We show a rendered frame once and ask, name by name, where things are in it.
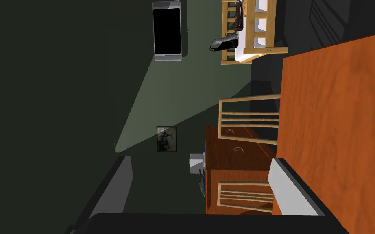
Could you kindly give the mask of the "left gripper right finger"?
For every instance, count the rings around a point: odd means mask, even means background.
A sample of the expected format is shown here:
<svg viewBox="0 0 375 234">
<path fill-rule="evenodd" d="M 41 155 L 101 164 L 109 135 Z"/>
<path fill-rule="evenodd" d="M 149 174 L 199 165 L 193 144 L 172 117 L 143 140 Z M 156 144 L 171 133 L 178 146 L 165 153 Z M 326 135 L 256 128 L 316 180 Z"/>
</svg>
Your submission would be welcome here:
<svg viewBox="0 0 375 234">
<path fill-rule="evenodd" d="M 324 216 L 308 192 L 292 175 L 294 170 L 286 167 L 283 158 L 271 161 L 268 182 L 274 193 L 282 215 Z"/>
</svg>

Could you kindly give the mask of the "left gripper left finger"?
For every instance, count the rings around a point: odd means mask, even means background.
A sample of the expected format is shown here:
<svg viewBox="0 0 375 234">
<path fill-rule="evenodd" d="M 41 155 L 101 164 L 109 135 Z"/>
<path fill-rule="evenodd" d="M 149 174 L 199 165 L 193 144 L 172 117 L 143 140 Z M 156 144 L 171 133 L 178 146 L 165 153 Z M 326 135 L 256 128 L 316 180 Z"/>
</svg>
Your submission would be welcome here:
<svg viewBox="0 0 375 234">
<path fill-rule="evenodd" d="M 83 210 L 83 218 L 98 213 L 122 213 L 132 184 L 132 162 L 129 156 L 120 156 Z"/>
</svg>

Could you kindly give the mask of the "light wooden chair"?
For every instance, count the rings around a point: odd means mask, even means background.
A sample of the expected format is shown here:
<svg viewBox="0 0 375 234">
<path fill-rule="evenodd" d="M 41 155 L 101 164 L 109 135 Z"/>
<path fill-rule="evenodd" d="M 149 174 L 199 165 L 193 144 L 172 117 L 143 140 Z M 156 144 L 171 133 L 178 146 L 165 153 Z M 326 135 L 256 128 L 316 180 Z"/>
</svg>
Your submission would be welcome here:
<svg viewBox="0 0 375 234">
<path fill-rule="evenodd" d="M 218 183 L 216 204 L 220 207 L 253 210 L 272 214 L 274 193 L 269 182 L 222 181 Z"/>
<path fill-rule="evenodd" d="M 222 133 L 222 128 L 228 127 L 260 127 L 260 128 L 278 128 L 279 112 L 238 112 L 223 111 L 224 103 L 260 101 L 260 100 L 279 100 L 280 94 L 257 95 L 247 97 L 233 97 L 219 99 L 218 102 L 218 138 L 234 141 L 262 143 L 268 145 L 277 145 L 276 140 L 261 139 L 254 137 L 228 136 Z"/>
</svg>

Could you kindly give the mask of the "brown wooden dresser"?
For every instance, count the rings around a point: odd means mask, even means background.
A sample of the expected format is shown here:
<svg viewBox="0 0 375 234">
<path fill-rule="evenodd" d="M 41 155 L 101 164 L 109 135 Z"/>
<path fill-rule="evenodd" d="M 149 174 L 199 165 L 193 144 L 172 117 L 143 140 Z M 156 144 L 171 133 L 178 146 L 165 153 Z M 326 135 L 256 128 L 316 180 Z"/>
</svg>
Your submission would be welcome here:
<svg viewBox="0 0 375 234">
<path fill-rule="evenodd" d="M 228 136 L 258 138 L 250 128 L 222 128 Z M 216 204 L 218 183 L 222 181 L 268 182 L 268 171 L 275 152 L 267 144 L 218 138 L 218 127 L 205 127 L 204 171 L 201 172 L 206 214 L 271 215 L 253 210 L 220 207 Z"/>
</svg>

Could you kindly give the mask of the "dark framed picture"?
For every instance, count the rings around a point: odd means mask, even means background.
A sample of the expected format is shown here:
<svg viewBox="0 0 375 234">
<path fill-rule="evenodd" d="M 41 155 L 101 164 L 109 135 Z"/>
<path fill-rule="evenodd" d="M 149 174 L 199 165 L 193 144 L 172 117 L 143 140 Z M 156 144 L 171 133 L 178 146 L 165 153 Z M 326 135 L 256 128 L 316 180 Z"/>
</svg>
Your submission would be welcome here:
<svg viewBox="0 0 375 234">
<path fill-rule="evenodd" d="M 177 128 L 175 126 L 157 126 L 157 151 L 177 152 Z"/>
</svg>

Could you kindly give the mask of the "orange wooden table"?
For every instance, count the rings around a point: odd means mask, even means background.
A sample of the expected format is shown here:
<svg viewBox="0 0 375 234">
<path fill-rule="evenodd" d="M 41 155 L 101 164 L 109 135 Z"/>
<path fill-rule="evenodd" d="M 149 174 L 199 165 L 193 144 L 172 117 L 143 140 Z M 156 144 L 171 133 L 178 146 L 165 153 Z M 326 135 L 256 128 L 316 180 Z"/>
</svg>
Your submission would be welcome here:
<svg viewBox="0 0 375 234">
<path fill-rule="evenodd" d="M 277 157 L 350 234 L 375 234 L 375 35 L 284 58 Z"/>
</svg>

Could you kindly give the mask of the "light wooden bed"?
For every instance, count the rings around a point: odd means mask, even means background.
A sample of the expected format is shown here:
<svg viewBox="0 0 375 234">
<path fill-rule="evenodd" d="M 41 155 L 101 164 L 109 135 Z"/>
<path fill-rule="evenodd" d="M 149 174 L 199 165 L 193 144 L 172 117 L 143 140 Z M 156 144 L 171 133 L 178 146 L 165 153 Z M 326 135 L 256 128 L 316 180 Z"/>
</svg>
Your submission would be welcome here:
<svg viewBox="0 0 375 234">
<path fill-rule="evenodd" d="M 268 54 L 286 54 L 275 47 L 277 0 L 221 0 L 222 37 L 209 46 L 222 52 L 222 65 L 251 64 Z"/>
</svg>

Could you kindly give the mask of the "grey framed black window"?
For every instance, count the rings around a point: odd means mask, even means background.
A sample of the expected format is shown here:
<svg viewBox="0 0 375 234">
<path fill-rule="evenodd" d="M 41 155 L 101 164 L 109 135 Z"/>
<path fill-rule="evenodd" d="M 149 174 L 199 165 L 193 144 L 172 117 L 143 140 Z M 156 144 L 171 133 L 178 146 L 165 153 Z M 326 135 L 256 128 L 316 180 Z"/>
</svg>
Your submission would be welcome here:
<svg viewBox="0 0 375 234">
<path fill-rule="evenodd" d="M 157 62 L 182 60 L 181 2 L 152 3 L 154 60 Z"/>
</svg>

